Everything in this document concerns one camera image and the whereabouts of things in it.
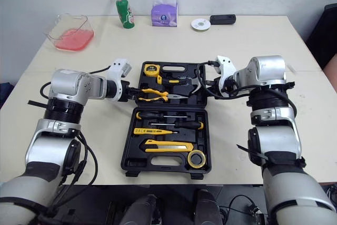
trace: roll of tape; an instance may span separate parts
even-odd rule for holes
[[[191,22],[191,26],[197,31],[206,31],[211,27],[211,22],[204,18],[197,18]]]
[[[192,161],[192,156],[198,155],[201,158],[201,162],[199,164],[195,164]],[[206,156],[201,150],[192,150],[188,155],[187,155],[187,162],[189,165],[195,169],[199,169],[202,166],[205,165],[206,163]]]

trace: robotic arm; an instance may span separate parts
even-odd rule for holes
[[[320,185],[303,171],[301,142],[295,124],[296,109],[286,94],[285,63],[278,56],[254,57],[236,71],[227,57],[212,63],[221,74],[215,80],[218,96],[233,99],[248,95],[252,107],[248,132],[251,162],[261,166],[270,222],[290,224],[337,224],[337,214]]]
[[[88,99],[127,101],[129,82],[122,81],[131,66],[117,59],[108,80],[84,72],[57,70],[51,81],[43,119],[37,123],[26,152],[25,172],[0,188],[0,224],[28,224],[46,213],[58,187],[70,174],[79,177],[85,163],[79,163],[80,119]]]

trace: screwdriver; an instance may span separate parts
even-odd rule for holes
[[[164,115],[163,113],[153,113],[153,112],[137,112],[136,118],[139,120],[153,120],[158,119],[162,120],[164,118],[187,118],[187,116],[168,116]]]
[[[185,121],[185,122],[176,121],[174,122],[174,124],[151,123],[151,125],[174,126],[175,128],[198,129],[198,130],[201,130],[204,128],[204,123],[202,123],[201,121]]]
[[[178,132],[173,132],[169,130],[163,130],[163,129],[142,129],[142,128],[135,128],[133,130],[134,134],[178,134]]]

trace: black device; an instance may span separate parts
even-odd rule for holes
[[[235,14],[211,15],[211,25],[232,25],[236,21]]]
[[[337,53],[337,3],[326,5],[306,45],[321,69]]]

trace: pliers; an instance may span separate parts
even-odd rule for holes
[[[150,102],[156,100],[163,100],[164,102],[169,101],[169,99],[188,99],[189,97],[181,96],[178,94],[169,94],[168,92],[160,92],[154,89],[141,89],[142,93],[153,93],[159,95],[159,97],[155,97],[153,99],[145,99],[143,97],[138,97],[138,100]]]

